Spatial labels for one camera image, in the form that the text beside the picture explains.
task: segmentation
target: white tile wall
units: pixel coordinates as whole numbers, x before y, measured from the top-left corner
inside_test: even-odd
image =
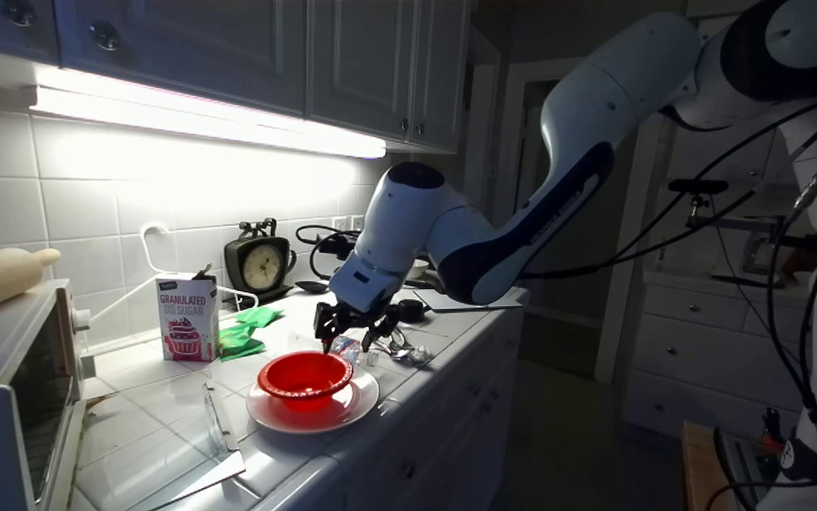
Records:
[[[0,247],[56,247],[53,276],[93,316],[150,277],[138,229],[161,222],[148,247],[161,270],[214,263],[238,222],[277,219],[282,233],[355,216],[388,168],[380,162],[286,152],[164,137],[75,120],[29,117],[0,91]],[[310,276],[307,247],[293,277]],[[92,341],[157,327],[154,293],[138,293],[93,324]]]

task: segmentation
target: red bowl on plate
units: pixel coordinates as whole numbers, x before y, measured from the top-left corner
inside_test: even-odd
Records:
[[[353,365],[324,351],[290,351],[259,371],[259,385],[299,412],[330,406],[350,379]]]

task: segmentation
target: fluorescent light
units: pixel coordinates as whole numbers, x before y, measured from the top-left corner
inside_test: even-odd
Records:
[[[387,155],[384,138],[358,130],[79,70],[41,69],[29,108],[53,117],[310,152]]]

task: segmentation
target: kitchen counter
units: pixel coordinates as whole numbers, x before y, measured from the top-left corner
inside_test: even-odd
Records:
[[[499,483],[520,310],[428,311],[425,324],[404,324],[409,341],[435,354],[432,368],[372,348],[361,371],[377,379],[380,401],[365,418],[324,435],[270,432],[251,418],[246,395],[275,354],[320,348],[316,300],[273,304],[285,318],[255,331],[266,351],[253,358],[164,361],[157,338],[97,354],[97,378],[83,382],[89,418],[70,509],[158,509],[216,469],[226,450],[205,382],[216,385],[246,472],[182,500],[185,509],[414,509],[425,500],[485,509]],[[439,483],[425,490],[439,472],[458,483],[455,494]]]

